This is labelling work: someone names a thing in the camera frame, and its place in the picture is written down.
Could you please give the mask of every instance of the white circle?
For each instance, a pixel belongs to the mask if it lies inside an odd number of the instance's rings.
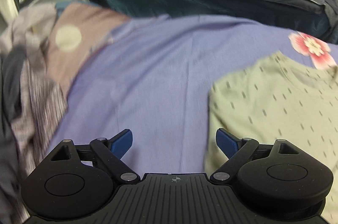
[[[59,28],[55,36],[55,44],[63,52],[75,50],[81,41],[82,35],[79,28],[71,24]]]

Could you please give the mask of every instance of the purple fabric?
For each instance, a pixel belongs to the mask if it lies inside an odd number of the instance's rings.
[[[292,48],[291,32],[227,16],[133,20],[79,72],[49,150],[128,128],[134,142],[122,160],[139,175],[202,172],[212,83],[278,50],[313,67]]]

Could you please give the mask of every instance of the t-shirt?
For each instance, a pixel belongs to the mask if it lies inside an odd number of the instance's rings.
[[[209,109],[208,175],[227,160],[216,145],[218,128],[261,144],[286,139],[333,172],[336,179],[322,216],[338,223],[337,66],[320,71],[277,52],[216,81]]]

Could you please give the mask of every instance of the brown fabric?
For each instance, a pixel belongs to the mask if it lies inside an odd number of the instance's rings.
[[[60,84],[64,97],[83,62],[99,49],[99,41],[129,19],[110,9],[81,3],[72,3],[65,9],[45,51],[47,75]]]
[[[42,161],[67,103],[59,84],[35,73],[27,60],[21,72],[20,90],[22,115],[11,126],[20,149],[23,176],[27,176]],[[22,201],[18,200],[13,223],[22,223],[28,217]]]

